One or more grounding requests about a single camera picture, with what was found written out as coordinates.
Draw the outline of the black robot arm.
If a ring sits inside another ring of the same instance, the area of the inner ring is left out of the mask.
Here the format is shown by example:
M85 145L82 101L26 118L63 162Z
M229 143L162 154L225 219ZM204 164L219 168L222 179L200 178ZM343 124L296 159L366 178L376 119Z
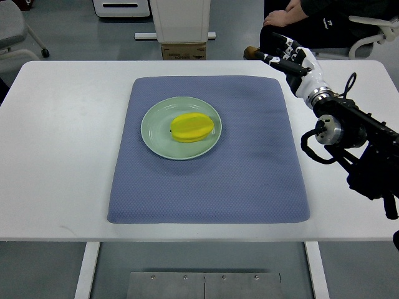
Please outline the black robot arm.
M398 219L398 133L347 97L356 74L341 94L316 90L310 107L318 120L302 135L300 146L320 164L339 163L348 173L349 188L370 200L382 199L385 215Z

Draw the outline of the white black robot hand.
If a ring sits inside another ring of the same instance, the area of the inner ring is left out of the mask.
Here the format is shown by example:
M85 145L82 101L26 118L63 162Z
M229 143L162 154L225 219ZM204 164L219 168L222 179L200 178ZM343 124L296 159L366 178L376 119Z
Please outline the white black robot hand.
M254 56L268 66L284 73L291 92L304 100L309 100L317 93L332 93L324 80L323 71L310 49L301 46L296 40L273 34L271 51L256 50Z

